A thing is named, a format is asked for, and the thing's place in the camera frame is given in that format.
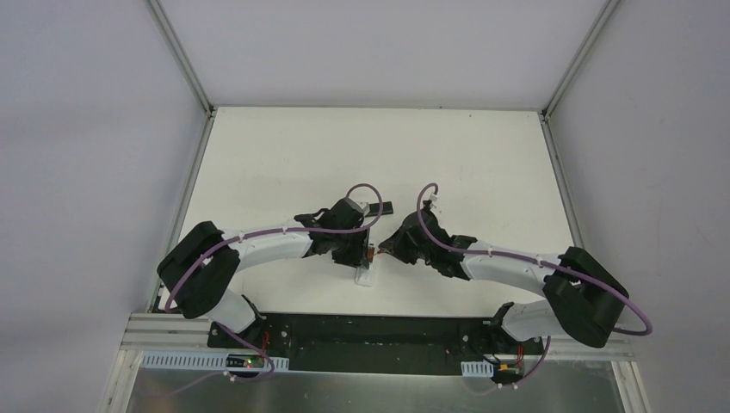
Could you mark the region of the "white remote control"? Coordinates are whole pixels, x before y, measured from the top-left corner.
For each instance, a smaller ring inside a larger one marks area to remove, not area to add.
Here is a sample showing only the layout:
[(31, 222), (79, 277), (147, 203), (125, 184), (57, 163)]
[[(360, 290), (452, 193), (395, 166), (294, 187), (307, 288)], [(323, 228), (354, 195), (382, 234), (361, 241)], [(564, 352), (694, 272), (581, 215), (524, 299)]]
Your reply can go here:
[(372, 263), (368, 262), (368, 246), (365, 249), (361, 266), (356, 269), (354, 278), (355, 284), (359, 287), (373, 287), (376, 280), (377, 271), (374, 261)]

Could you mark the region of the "black remote control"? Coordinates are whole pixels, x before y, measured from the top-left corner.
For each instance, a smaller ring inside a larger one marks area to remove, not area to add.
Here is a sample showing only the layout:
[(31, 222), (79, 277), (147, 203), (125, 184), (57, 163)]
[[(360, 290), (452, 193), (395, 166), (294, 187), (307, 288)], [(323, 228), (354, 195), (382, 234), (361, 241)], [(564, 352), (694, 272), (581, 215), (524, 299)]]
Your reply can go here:
[(382, 203), (369, 203), (367, 205), (367, 212), (365, 218), (373, 218), (378, 214), (380, 215), (392, 215), (394, 214), (393, 203), (391, 201), (383, 201)]

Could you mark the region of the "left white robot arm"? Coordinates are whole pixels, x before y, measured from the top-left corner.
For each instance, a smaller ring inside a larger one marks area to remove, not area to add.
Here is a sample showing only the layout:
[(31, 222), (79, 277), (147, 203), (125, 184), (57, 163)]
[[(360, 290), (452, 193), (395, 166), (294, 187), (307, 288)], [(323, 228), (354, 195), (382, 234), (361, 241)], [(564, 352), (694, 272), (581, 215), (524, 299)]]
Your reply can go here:
[(200, 222), (158, 264), (158, 277), (170, 293), (165, 309), (187, 319), (205, 317), (227, 327), (240, 347), (252, 348), (261, 341), (263, 326), (255, 306), (230, 289), (232, 277), (268, 262), (321, 255), (357, 268), (369, 234), (363, 222), (382, 211), (380, 203), (343, 197), (271, 229), (224, 231), (212, 221)]

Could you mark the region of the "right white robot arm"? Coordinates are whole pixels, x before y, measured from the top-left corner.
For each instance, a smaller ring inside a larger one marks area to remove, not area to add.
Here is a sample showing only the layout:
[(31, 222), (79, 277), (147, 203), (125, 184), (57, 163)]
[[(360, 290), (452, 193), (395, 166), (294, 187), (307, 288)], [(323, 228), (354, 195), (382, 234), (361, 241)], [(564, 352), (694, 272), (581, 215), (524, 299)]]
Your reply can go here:
[(539, 295), (528, 304), (508, 302), (492, 317), (489, 342), (502, 353), (551, 335), (603, 348), (628, 298), (626, 288), (586, 250), (571, 246), (546, 255), (500, 250), (476, 237), (448, 234), (427, 209), (408, 215), (379, 249), (407, 264), (423, 261), (445, 277), (491, 281)]

